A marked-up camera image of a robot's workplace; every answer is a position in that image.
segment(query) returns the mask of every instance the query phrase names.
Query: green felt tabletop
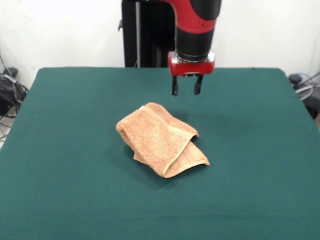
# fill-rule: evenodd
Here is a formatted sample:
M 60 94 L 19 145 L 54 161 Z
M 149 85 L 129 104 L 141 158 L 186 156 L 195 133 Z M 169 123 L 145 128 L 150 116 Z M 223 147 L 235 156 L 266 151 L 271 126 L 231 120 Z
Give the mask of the green felt tabletop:
M 319 240 L 320 134 L 279 69 L 44 68 L 0 152 L 1 240 Z M 211 165 L 161 178 L 116 124 L 148 102 Z

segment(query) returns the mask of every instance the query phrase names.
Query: orange towel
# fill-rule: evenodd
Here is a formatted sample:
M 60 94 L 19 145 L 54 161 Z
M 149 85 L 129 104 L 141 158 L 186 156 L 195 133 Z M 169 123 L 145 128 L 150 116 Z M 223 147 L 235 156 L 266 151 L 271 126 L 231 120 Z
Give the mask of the orange towel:
M 196 165 L 210 165 L 191 142 L 197 130 L 173 117 L 163 106 L 148 103 L 122 119 L 116 130 L 134 151 L 133 158 L 171 178 Z

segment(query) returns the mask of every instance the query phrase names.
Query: black cylindrical joint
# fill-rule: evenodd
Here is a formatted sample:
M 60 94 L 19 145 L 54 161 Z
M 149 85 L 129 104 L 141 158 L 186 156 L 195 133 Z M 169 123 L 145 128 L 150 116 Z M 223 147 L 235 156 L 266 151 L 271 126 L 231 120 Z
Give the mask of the black cylindrical joint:
M 176 52 L 179 58 L 187 62 L 201 62 L 206 60 L 211 49 L 214 35 L 212 31 L 194 34 L 176 29 Z

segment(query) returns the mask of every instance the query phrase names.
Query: black cable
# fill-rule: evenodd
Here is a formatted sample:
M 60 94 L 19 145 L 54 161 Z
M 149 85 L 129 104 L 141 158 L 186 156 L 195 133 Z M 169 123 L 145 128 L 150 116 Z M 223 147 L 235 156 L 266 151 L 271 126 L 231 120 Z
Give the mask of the black cable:
M 9 125 L 7 125 L 7 124 L 4 124 L 4 123 L 2 123 L 2 122 L 0 122 L 0 125 L 1 125 L 1 126 L 4 126 L 4 127 L 6 127 L 6 128 L 11 128 L 11 126 L 9 126 Z
M 14 78 L 0 74 L 0 116 L 15 118 L 29 90 Z M 14 108 L 15 115 L 9 115 Z
M 0 137 L 0 142 L 3 142 L 3 139 L 5 139 L 7 136 L 8 136 L 8 134 L 7 135 L 3 135 L 2 137 Z
M 318 77 L 320 75 L 320 71 L 318 73 L 316 73 L 315 75 L 313 75 L 312 77 L 310 77 L 307 81 L 305 82 L 309 82 L 311 81 L 312 79 L 315 79 L 316 77 Z
M 6 67 L 5 62 L 4 62 L 3 58 L 2 58 L 1 48 L 0 48 L 0 62 L 1 62 L 1 64 L 2 64 L 2 66 L 3 66 L 3 68 L 4 68 L 4 69 L 9 73 L 9 75 L 12 77 L 11 71 Z

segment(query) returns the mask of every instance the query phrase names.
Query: cable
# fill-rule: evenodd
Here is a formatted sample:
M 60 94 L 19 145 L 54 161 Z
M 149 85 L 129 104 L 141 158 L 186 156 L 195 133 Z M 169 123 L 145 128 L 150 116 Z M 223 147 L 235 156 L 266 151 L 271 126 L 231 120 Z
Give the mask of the cable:
M 295 91 L 295 93 L 299 94 L 299 93 L 302 93 L 302 92 L 310 89 L 310 91 L 306 95 L 300 97 L 301 101 L 303 101 L 303 100 L 309 98 L 314 93 L 314 88 L 320 88 L 320 84 L 314 84 L 314 85 L 310 84 L 308 86 L 301 87 L 301 88 L 297 89 Z
M 15 118 L 28 92 L 15 78 L 0 74 L 0 116 Z M 12 108 L 15 115 L 8 115 Z
M 2 122 L 0 122 L 0 125 L 1 125 L 1 126 L 4 126 L 4 127 L 6 127 L 6 128 L 9 128 L 9 129 L 11 128 L 11 126 L 9 126 L 9 125 L 7 125 L 7 124 L 4 124 L 4 123 L 2 123 Z
M 11 74 L 10 70 L 6 67 L 5 62 L 4 62 L 3 58 L 2 58 L 1 48 L 0 48 L 0 62 L 1 62 L 1 64 L 2 64 L 2 66 L 3 66 L 3 68 L 4 68 L 4 69 L 9 73 L 9 75 L 12 77 L 12 74 Z
M 305 83 L 307 83 L 307 82 L 315 79 L 315 78 L 318 77 L 319 75 L 320 75 L 320 71 L 317 72 L 317 73 L 316 73 L 315 75 L 313 75 L 312 77 L 309 77 L 307 80 L 304 80 L 304 81 L 300 82 L 298 85 L 303 85 L 303 84 L 305 84 Z
M 3 140 L 3 139 L 5 139 L 6 137 L 8 137 L 8 134 L 3 135 L 2 137 L 0 137 L 0 142 L 4 142 L 4 140 Z
M 300 98 L 301 101 L 306 100 L 307 98 L 309 98 L 312 94 L 314 93 L 314 89 L 311 88 L 310 91 L 304 95 L 303 97 Z

